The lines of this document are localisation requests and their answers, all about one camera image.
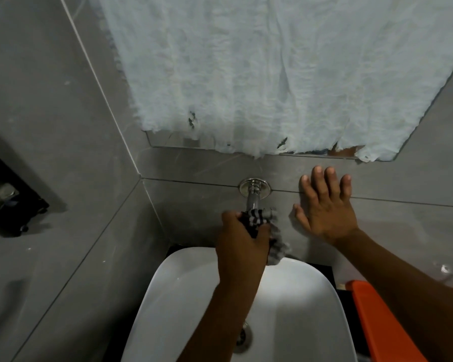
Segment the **striped grey cleaning cloth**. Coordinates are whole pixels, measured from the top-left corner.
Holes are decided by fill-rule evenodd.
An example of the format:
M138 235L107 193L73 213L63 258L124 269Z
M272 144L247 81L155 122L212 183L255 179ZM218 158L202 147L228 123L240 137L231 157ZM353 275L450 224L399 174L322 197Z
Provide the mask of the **striped grey cleaning cloth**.
M271 232L267 266L277 265L290 251L288 243L283 241L281 231L278 228L278 216L275 208L254 208L243 211L239 217L239 221L253 239L257 238L258 229L261 225L270 225Z

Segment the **person's right forearm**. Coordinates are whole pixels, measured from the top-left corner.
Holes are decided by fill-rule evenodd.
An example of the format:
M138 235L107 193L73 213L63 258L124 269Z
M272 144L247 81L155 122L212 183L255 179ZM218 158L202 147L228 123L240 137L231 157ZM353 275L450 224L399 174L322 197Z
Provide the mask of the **person's right forearm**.
M453 289L374 242L360 229L334 247L375 288L429 362L453 362Z

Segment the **chrome wall faucet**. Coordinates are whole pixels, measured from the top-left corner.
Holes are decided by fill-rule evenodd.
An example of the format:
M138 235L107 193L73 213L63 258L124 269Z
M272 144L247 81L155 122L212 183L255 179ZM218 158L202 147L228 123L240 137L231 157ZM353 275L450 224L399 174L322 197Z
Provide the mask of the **chrome wall faucet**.
M246 178L240 182L238 189L246 198L246 210L243 211L239 220L246 226L260 226L272 223L276 219L276 211L273 208L263 208L262 200L271 193L271 186L260 178Z

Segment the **person's left forearm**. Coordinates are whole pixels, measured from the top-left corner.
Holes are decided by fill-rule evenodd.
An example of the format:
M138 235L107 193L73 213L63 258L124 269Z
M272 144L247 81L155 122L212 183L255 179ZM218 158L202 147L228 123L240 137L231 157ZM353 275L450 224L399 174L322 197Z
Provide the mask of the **person's left forearm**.
M230 362L258 288L220 282L176 362Z

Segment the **metal sink drain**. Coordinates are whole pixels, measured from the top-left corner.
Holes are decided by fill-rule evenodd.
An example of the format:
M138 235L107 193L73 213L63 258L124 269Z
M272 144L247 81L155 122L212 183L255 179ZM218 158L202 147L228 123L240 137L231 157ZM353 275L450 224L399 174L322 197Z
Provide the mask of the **metal sink drain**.
M252 342L253 342L252 329L247 322L244 322L240 334L236 340L236 345L233 353L234 354L245 353L251 347Z

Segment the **white ceramic sink basin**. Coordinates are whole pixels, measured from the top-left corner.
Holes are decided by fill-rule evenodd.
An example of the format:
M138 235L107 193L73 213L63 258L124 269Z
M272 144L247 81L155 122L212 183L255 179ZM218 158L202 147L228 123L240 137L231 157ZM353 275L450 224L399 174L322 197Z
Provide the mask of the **white ceramic sink basin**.
M180 249L154 274L121 362L176 362L219 281L214 248ZM267 266L231 362L357 362L329 280L302 261Z

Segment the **person's left hand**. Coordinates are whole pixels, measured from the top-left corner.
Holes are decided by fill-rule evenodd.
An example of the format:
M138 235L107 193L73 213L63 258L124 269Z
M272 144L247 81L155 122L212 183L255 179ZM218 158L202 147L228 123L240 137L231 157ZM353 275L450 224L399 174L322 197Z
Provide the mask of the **person's left hand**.
M239 212L222 214L222 229L216 242L220 284L229 288L256 292L267 256L262 256L246 228L239 221Z

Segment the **orange plastic container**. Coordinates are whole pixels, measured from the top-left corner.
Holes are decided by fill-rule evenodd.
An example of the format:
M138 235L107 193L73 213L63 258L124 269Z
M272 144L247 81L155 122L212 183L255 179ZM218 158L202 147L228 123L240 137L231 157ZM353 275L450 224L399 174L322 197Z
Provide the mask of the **orange plastic container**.
M372 362L428 362L373 286L352 280L346 289L352 292Z

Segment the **person's right hand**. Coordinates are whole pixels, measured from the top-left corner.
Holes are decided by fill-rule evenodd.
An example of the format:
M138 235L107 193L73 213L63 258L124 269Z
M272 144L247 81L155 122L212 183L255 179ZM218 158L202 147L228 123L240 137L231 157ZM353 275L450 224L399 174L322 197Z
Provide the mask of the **person's right hand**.
M328 186L328 202L321 204L314 190L312 174L300 178L300 188L304 194L302 205L310 207L310 216L313 220L313 234L325 242L337 246L346 239L354 238L361 233L356 214L351 202L345 204L340 198L341 187L336 170L329 166L323 169Z

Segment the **black wall soap holder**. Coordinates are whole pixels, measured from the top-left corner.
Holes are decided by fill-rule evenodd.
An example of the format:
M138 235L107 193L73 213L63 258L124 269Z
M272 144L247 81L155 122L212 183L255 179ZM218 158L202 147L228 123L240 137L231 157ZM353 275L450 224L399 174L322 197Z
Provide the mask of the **black wall soap holder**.
M29 230L36 215L48 211L49 204L0 159L0 182L8 182L19 195L0 208L0 235L19 237Z

